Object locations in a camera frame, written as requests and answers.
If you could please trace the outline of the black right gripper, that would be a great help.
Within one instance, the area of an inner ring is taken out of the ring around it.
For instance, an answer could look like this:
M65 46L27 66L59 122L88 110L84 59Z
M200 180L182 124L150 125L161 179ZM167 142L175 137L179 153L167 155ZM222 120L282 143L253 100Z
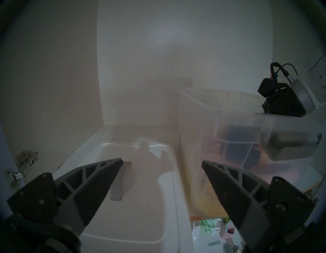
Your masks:
M286 83L277 83L270 78L264 78L258 88L258 93L266 98L262 104L265 114L301 118L306 110L300 100Z

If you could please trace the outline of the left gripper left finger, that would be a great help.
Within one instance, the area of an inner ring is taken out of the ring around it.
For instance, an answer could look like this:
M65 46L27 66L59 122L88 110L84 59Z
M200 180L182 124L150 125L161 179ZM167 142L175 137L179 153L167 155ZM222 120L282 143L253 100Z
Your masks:
M12 195L13 214L41 224L67 225L80 235L104 201L124 162L104 160L75 168L56 180L43 173Z

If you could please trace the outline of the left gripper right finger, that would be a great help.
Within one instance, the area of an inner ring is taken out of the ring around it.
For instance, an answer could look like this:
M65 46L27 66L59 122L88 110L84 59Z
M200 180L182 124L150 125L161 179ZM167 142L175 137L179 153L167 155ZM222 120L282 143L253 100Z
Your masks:
M243 251L305 251L304 223L315 205L280 176L270 183L212 161L201 165L214 192L245 241Z

